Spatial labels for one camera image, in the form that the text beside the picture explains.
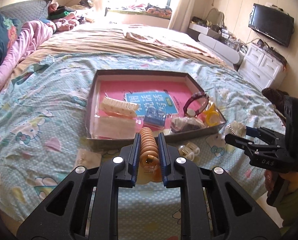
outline wall-mounted tv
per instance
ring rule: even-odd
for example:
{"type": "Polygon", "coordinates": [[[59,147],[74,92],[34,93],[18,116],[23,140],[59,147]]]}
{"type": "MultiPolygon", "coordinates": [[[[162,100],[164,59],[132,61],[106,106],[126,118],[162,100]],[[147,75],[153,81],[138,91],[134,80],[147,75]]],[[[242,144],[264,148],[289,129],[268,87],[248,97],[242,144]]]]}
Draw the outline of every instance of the wall-mounted tv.
{"type": "Polygon", "coordinates": [[[276,9],[254,4],[249,27],[280,45],[288,47],[294,33],[294,18],[276,9]]]}

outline dark teal pillow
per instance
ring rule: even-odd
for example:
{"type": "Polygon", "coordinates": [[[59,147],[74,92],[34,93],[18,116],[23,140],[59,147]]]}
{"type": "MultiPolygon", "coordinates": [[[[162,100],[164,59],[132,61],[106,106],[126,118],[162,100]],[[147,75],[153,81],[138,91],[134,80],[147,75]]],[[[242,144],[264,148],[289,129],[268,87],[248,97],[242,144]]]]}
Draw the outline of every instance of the dark teal pillow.
{"type": "Polygon", "coordinates": [[[18,19],[10,19],[0,14],[0,65],[18,38],[20,31],[21,23],[18,19]]]}

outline person's arm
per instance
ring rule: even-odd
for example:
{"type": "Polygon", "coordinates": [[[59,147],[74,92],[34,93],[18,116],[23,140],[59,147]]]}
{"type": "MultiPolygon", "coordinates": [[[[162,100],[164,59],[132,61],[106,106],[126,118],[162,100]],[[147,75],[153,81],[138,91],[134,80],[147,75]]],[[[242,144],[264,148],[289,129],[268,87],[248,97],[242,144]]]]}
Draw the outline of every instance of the person's arm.
{"type": "MultiPolygon", "coordinates": [[[[290,181],[286,195],[277,206],[277,211],[283,219],[281,233],[284,234],[298,217],[298,172],[289,172],[279,175],[283,179],[290,181]]],[[[265,186],[268,192],[273,190],[274,181],[272,178],[273,173],[271,171],[265,171],[265,186]]]]}

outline blue plastic-wrapped item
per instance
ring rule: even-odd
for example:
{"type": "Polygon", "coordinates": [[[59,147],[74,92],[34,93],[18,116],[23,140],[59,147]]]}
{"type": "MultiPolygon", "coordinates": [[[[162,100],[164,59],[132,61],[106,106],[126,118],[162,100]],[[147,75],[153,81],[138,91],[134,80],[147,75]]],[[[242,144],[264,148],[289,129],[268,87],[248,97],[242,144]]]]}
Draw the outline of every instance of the blue plastic-wrapped item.
{"type": "Polygon", "coordinates": [[[166,112],[149,107],[145,114],[144,123],[162,129],[165,126],[166,116],[166,112]]]}

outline nightstand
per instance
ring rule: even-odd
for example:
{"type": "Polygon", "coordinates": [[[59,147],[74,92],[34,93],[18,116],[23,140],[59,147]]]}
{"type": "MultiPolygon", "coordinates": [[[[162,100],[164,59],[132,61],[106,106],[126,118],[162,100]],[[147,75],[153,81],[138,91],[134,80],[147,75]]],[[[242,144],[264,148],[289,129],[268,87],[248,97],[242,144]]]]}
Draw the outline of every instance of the nightstand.
{"type": "Polygon", "coordinates": [[[254,44],[250,45],[238,72],[259,90],[277,89],[286,76],[283,64],[254,44]]]}

